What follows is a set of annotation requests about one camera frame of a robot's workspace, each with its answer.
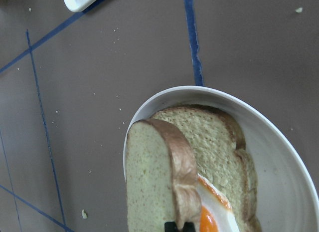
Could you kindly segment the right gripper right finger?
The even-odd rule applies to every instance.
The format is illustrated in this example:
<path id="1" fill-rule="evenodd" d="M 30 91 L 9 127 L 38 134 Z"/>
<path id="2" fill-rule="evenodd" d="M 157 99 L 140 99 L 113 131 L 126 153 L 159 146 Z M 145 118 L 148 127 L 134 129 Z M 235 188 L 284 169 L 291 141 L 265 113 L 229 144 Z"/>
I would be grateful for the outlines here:
<path id="1" fill-rule="evenodd" d="M 196 232 L 193 222 L 185 222 L 183 226 L 183 232 Z"/>

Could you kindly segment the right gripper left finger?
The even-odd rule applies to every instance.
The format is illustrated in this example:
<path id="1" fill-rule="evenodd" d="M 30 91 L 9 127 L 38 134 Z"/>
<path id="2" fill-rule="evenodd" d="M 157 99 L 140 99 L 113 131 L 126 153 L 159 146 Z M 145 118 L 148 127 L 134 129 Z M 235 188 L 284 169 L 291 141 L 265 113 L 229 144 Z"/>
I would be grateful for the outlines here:
<path id="1" fill-rule="evenodd" d="M 175 222 L 165 222 L 164 223 L 165 232 L 179 232 Z"/>

